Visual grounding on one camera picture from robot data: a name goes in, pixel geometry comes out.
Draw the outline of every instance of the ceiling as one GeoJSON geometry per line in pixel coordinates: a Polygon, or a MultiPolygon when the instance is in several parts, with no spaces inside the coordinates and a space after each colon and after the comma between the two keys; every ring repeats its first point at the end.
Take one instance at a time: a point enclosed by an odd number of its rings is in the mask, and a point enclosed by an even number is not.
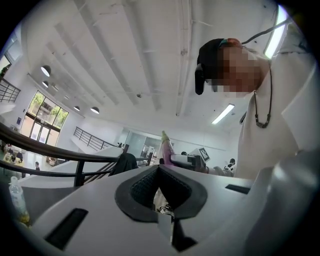
{"type": "MultiPolygon", "coordinates": [[[[214,38],[245,41],[272,27],[276,10],[267,0],[47,0],[23,21],[21,44],[33,79],[84,116],[96,106],[102,119],[140,115],[230,131],[247,101],[209,87],[195,94],[199,48],[214,38]],[[229,103],[233,114],[211,125],[229,103]]],[[[247,46],[263,52],[269,38],[247,46]]]]}

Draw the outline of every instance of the wire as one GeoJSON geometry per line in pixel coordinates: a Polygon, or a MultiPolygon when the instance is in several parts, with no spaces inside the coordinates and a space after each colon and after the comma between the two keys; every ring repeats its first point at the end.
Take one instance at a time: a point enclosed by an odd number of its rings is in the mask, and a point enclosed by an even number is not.
{"type": "Polygon", "coordinates": [[[253,39],[256,39],[257,37],[260,37],[260,36],[262,36],[262,35],[266,35],[266,34],[272,32],[272,31],[276,30],[277,28],[283,26],[284,24],[288,24],[289,22],[291,22],[291,17],[289,17],[289,18],[287,18],[286,20],[280,22],[278,25],[275,25],[275,26],[273,26],[273,27],[268,28],[268,29],[265,30],[265,31],[262,31],[262,32],[260,32],[260,33],[258,33],[258,34],[255,34],[254,36],[250,37],[247,41],[244,41],[244,42],[242,42],[241,44],[245,45],[245,44],[251,42],[253,39]]]}

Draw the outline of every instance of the window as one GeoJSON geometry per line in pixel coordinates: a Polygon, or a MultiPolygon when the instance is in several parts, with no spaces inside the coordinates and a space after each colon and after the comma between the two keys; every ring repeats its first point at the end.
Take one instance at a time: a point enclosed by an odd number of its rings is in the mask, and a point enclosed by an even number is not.
{"type": "Polygon", "coordinates": [[[21,134],[56,146],[60,130],[69,112],[37,91],[33,97],[21,127],[21,134]]]}

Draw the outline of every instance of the necklace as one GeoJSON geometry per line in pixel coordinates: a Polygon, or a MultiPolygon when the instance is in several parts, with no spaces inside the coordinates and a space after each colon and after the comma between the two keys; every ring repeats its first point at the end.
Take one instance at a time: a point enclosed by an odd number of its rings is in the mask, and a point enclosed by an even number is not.
{"type": "Polygon", "coordinates": [[[257,110],[257,99],[256,99],[256,91],[254,91],[254,103],[255,103],[255,124],[260,128],[266,128],[270,122],[270,113],[271,113],[271,104],[272,104],[272,74],[271,74],[271,66],[270,67],[270,105],[269,105],[269,113],[266,116],[266,122],[261,123],[258,119],[258,110],[257,110]]]}

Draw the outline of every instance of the ear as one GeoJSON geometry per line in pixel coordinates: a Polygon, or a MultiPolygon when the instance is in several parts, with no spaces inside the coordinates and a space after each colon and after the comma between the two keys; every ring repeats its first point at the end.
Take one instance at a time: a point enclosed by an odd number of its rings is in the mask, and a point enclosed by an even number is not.
{"type": "Polygon", "coordinates": [[[226,41],[234,47],[243,48],[242,43],[236,38],[228,38],[226,41]]]}

